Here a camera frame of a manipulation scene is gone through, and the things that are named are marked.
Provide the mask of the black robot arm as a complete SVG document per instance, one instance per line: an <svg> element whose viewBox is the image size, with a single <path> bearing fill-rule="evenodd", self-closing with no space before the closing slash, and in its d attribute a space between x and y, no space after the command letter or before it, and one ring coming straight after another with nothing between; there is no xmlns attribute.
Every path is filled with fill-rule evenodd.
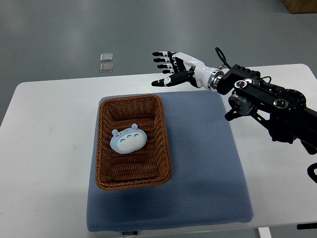
<svg viewBox="0 0 317 238"><path fill-rule="evenodd" d="M303 93L265 81L260 72L230 66L222 50L215 51L229 71L212 80L219 94L231 93L226 120L251 116L269 132L273 141L293 143L299 139L310 155L317 153L317 113L306 105Z"/></svg>

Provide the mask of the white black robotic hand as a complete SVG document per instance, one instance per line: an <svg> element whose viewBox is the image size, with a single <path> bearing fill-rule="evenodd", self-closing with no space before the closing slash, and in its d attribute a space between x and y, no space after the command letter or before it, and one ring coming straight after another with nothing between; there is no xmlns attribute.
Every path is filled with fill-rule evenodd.
<svg viewBox="0 0 317 238"><path fill-rule="evenodd" d="M157 68L168 74L163 79L153 81L154 87L171 87L189 82L196 88L214 91L224 75L222 70L208 67L202 61L181 52L154 52L153 56L154 62L158 63Z"/></svg>

